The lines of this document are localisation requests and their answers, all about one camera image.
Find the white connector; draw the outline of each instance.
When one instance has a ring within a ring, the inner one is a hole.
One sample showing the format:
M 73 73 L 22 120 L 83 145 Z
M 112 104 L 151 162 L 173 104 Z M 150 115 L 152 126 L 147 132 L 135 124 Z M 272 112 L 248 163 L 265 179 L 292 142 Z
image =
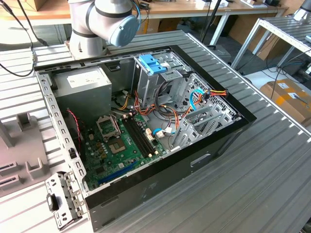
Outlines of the white connector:
M 155 134 L 158 138 L 162 138 L 162 137 L 164 137 L 164 133 L 163 133 L 163 131 L 161 130 L 161 131 L 159 131 L 159 132 L 157 132 L 156 134 Z

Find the blue cable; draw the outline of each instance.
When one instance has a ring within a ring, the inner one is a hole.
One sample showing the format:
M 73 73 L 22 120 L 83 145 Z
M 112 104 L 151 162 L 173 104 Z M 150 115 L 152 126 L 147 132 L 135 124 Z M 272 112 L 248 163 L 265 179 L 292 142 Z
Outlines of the blue cable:
M 157 129 L 155 129 L 152 133 L 153 133 L 153 135 L 155 135 L 157 132 L 159 132 L 159 131 L 161 131 L 162 129 L 160 129 L 160 128 L 157 128 Z
M 195 90 L 193 90 L 193 91 L 190 93 L 190 105 L 191 105 L 191 107 L 193 108 L 193 110 L 196 110 L 196 107 L 194 106 L 193 100 L 192 100 L 193 94 L 194 94 L 195 92 L 198 92 L 198 93 L 200 93 L 200 94 L 202 94 L 202 95 L 204 94 L 204 91 L 203 91 L 202 89 L 195 89 Z
M 138 30 L 140 29 L 140 25 L 141 25 L 140 9 L 139 9 L 139 7 L 137 6 L 136 2 L 133 1 L 133 3 L 134 3 L 134 5 L 136 6 L 136 9 L 137 9 L 137 12 L 138 12 L 138 16 L 139 16 L 139 27 L 138 27 L 138 29 L 137 29 L 137 31 L 138 31 Z

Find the aluminum profile table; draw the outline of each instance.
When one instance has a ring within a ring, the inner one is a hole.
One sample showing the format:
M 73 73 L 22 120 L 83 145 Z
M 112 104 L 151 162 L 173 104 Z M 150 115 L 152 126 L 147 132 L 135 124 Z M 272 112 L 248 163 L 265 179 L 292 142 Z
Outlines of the aluminum profile table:
M 311 216 L 311 144 L 303 127 L 190 34 L 136 36 L 128 46 L 109 46 L 109 50 L 116 54 L 173 44 L 258 119 L 223 156 L 100 232 L 298 232 Z M 72 59 L 63 45 L 36 48 L 35 54 L 38 65 Z M 0 53 L 0 61 L 14 72 L 23 72 L 31 67 L 30 55 L 29 50 L 7 51 Z M 36 77 L 19 78 L 0 69 L 0 83 L 0 119 L 31 112 L 38 118 L 50 169 L 68 170 Z M 58 232 L 46 194 L 41 182 L 1 198 L 1 232 Z M 92 232 L 91 223 L 84 216 L 65 232 Z
M 288 58 L 294 48 L 300 50 L 301 52 L 306 52 L 308 56 L 311 56 L 311 43 L 305 40 L 305 37 L 307 35 L 311 35 L 311 18 L 306 23 L 297 22 L 292 17 L 259 18 L 253 29 L 251 30 L 249 36 L 245 40 L 243 46 L 241 47 L 238 55 L 234 59 L 231 65 L 233 69 L 235 69 L 239 64 L 246 49 L 248 48 L 249 44 L 255 37 L 260 27 L 265 28 L 267 31 L 257 44 L 256 48 L 253 51 L 253 54 L 258 53 L 262 45 L 269 37 L 270 33 L 272 33 L 292 45 L 289 51 L 281 59 L 278 66 L 282 65 L 285 62 L 285 60 Z

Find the wooden desk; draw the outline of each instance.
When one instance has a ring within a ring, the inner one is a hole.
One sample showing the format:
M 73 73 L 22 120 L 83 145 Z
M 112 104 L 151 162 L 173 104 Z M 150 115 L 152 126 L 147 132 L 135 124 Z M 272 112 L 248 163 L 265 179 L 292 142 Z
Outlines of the wooden desk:
M 175 17 L 201 17 L 206 16 L 208 8 L 198 9 L 195 5 L 195 0 L 176 0 L 174 2 L 152 2 L 150 3 L 149 18 L 175 18 Z M 235 0 L 233 3 L 229 3 L 228 7 L 219 8 L 216 15 L 222 16 L 217 26 L 211 44 L 215 45 L 217 40 L 225 26 L 226 21 L 230 15 L 245 15 L 245 14 L 265 14 L 265 13 L 277 13 L 276 17 L 281 16 L 287 7 L 272 7 L 268 8 L 251 8 L 246 4 Z M 20 20 L 25 20 L 22 11 L 18 8 L 13 9 L 14 13 Z M 53 24 L 66 24 L 71 23 L 69 4 L 66 0 L 48 0 L 44 4 L 40 11 L 26 11 L 29 19 L 33 25 L 53 25 Z M 141 11 L 142 18 L 146 17 L 146 11 Z M 0 9 L 0 20 L 5 20 L 5 24 L 17 26 L 14 21 L 5 10 Z

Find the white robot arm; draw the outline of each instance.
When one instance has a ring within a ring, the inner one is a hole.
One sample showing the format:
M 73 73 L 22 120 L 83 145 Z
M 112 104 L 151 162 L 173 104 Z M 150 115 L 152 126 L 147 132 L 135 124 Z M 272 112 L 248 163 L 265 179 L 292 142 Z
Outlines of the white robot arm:
M 138 30 L 130 0 L 69 0 L 72 33 L 70 52 L 76 58 L 104 54 L 103 39 L 121 47 L 131 42 Z
M 296 21 L 306 23 L 311 15 L 311 0 L 305 0 L 300 8 L 294 13 L 293 17 Z

